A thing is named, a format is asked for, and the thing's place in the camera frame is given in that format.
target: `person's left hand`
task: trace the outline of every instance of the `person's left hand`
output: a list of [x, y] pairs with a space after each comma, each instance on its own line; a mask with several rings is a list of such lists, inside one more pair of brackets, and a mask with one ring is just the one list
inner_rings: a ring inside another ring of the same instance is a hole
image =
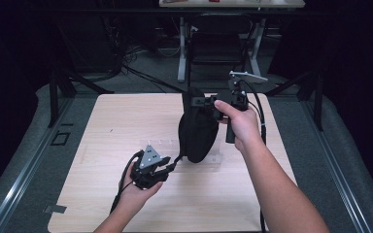
[[129, 183], [131, 184], [120, 195], [118, 205], [123, 205], [127, 211], [130, 211], [131, 214], [135, 216], [142, 209], [142, 207], [144, 207], [148, 199], [159, 191], [159, 189], [162, 187], [162, 182], [157, 183], [149, 189], [140, 189], [132, 183], [132, 179], [130, 178], [133, 166], [134, 163], [129, 166], [125, 175], [123, 186], [126, 186]]

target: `hand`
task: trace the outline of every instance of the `hand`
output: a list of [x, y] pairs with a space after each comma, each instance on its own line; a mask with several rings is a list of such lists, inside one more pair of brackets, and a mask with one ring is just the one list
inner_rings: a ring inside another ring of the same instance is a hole
[[162, 187], [157, 183], [150, 189], [142, 190], [132, 183], [132, 163], [125, 174], [123, 186], [129, 186], [120, 195], [119, 202], [111, 214], [95, 229], [95, 232], [122, 232], [126, 224], [144, 207], [145, 203]]
[[159, 191], [159, 189], [162, 187], [162, 183], [157, 183], [149, 189], [140, 189], [132, 183], [132, 179], [130, 178], [133, 166], [134, 163], [129, 166], [125, 175], [123, 186], [126, 186], [129, 183], [130, 185], [120, 195], [118, 206], [124, 206], [127, 211], [130, 211], [130, 213], [135, 216], [142, 209], [142, 207], [144, 207], [148, 199]]
[[216, 100], [214, 105], [220, 112], [231, 118], [232, 130], [235, 133], [235, 147], [240, 152], [244, 153], [245, 146], [254, 140], [262, 141], [256, 113], [251, 107], [245, 112], [241, 112], [221, 100]]

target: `wire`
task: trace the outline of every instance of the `wire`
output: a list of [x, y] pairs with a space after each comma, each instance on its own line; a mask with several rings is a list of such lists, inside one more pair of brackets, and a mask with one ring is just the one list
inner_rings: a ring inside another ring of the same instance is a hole
[[132, 155], [132, 157], [129, 159], [128, 163], [126, 164], [125, 166], [125, 169], [123, 169], [123, 172], [122, 172], [122, 176], [120, 177], [120, 181], [119, 181], [119, 188], [118, 188], [118, 194], [115, 196], [115, 199], [114, 199], [114, 202], [112, 204], [112, 207], [111, 207], [111, 211], [110, 213], [115, 209], [115, 207], [117, 206], [118, 202], [119, 202], [119, 199], [120, 199], [120, 196], [122, 195], [122, 192], [132, 183], [129, 183], [127, 184], [126, 186], [123, 186], [123, 182], [125, 181], [125, 176], [126, 176], [126, 173], [128, 172], [128, 169], [129, 169], [129, 166], [131, 165], [132, 161], [136, 158], [136, 157], [140, 157], [141, 154], [143, 154], [142, 151], [138, 151], [137, 153], [135, 153], [134, 155]]
[[262, 233], [266, 233], [265, 219], [264, 219], [262, 211], [259, 211], [259, 221], [261, 223]]
[[[175, 90], [175, 91], [177, 91], [177, 92], [180, 92], [180, 93], [184, 92], [182, 89], [180, 89], [180, 88], [178, 88], [178, 87], [176, 87], [176, 86], [174, 86], [174, 85], [171, 85], [171, 84], [169, 84], [169, 83], [166, 83], [166, 82], [164, 82], [163, 80], [160, 80], [159, 78], [156, 78], [156, 77], [154, 77], [154, 76], [147, 75], [147, 74], [145, 74], [145, 73], [142, 73], [142, 72], [140, 72], [140, 71], [137, 71], [137, 70], [135, 70], [135, 69], [133, 69], [133, 68], [127, 66], [127, 65], [122, 64], [122, 67], [125, 68], [128, 72], [130, 72], [130, 73], [132, 73], [132, 74], [134, 74], [134, 75], [140, 77], [141, 79], [144, 79], [144, 80], [150, 81], [151, 83], [157, 83], [157, 84], [160, 84], [160, 85], [163, 85], [163, 86], [169, 87], [169, 88], [171, 88], [171, 89], [173, 89], [173, 90]], [[165, 91], [164, 91], [160, 86], [157, 85], [157, 87], [158, 87], [159, 89], [161, 89], [163, 92], [165, 92]]]
[[253, 102], [251, 101], [248, 101], [248, 102], [250, 102], [250, 104], [256, 109], [256, 111], [258, 112], [258, 116], [260, 118], [261, 114], [259, 113], [259, 108]]
[[259, 97], [256, 93], [256, 90], [250, 85], [250, 83], [248, 83], [246, 80], [240, 80], [239, 82], [244, 82], [254, 94], [256, 103], [259, 107], [259, 120], [261, 121], [261, 138], [262, 138], [262, 141], [264, 142], [264, 144], [266, 145], [265, 116], [264, 116], [264, 113], [263, 113], [263, 110], [262, 110], [261, 101], [259, 100]]
[[[173, 17], [171, 17], [171, 22], [174, 24], [174, 28], [177, 30], [178, 35], [180, 35], [180, 30], [178, 29], [178, 25], [177, 25], [177, 23], [175, 22], [175, 20], [174, 20]], [[164, 50], [173, 50], [173, 49], [171, 49], [171, 48], [158, 48], [157, 50], [159, 51], [159, 53], [160, 53], [161, 55], [164, 55], [164, 56], [169, 57], [169, 56], [176, 55], [176, 54], [180, 51], [180, 49], [181, 49], [181, 46], [178, 46], [178, 47], [176, 48], [176, 50], [175, 50], [174, 52], [170, 53], [170, 54], [166, 54], [166, 53], [163, 52], [163, 51], [164, 51]]]

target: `handheld controller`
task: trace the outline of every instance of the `handheld controller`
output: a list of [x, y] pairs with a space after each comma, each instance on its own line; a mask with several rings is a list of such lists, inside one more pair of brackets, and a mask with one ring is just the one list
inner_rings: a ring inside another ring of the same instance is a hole
[[132, 181], [141, 189], [150, 188], [158, 182], [166, 182], [168, 173], [174, 171], [175, 164], [168, 165], [163, 170], [155, 170], [168, 164], [170, 159], [170, 157], [161, 157], [152, 146], [147, 145], [132, 167], [130, 175]]
[[[192, 98], [192, 107], [205, 107], [213, 111], [214, 118], [216, 120], [223, 119], [223, 113], [215, 108], [214, 103], [216, 100], [221, 100], [225, 103], [230, 104], [232, 107], [239, 111], [246, 111], [248, 109], [248, 97], [244, 90], [243, 83], [240, 82], [240, 78], [232, 78], [228, 81], [230, 91], [220, 92], [217, 95], [211, 95], [210, 97], [194, 97]], [[228, 124], [226, 128], [226, 139], [227, 143], [235, 143], [235, 133], [232, 130], [231, 118], [228, 118]]]

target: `light wooden surface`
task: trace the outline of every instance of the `light wooden surface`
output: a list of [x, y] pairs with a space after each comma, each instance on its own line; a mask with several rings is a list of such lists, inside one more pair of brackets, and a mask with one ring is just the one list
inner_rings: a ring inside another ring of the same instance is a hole
[[[268, 101], [259, 97], [267, 146], [295, 181]], [[253, 96], [250, 100], [256, 103]], [[147, 141], [162, 155], [178, 155], [182, 113], [181, 94], [99, 96], [57, 202], [67, 209], [52, 214], [49, 231], [93, 231], [109, 214], [124, 166]], [[198, 164], [179, 162], [125, 231], [259, 230], [259, 206], [245, 162], [234, 145], [225, 142], [225, 134], [221, 125], [215, 145], [221, 155]]]
[[165, 3], [159, 0], [160, 7], [181, 7], [181, 8], [303, 8], [303, 0], [220, 0], [219, 2], [210, 2], [209, 0], [186, 0], [181, 2]]

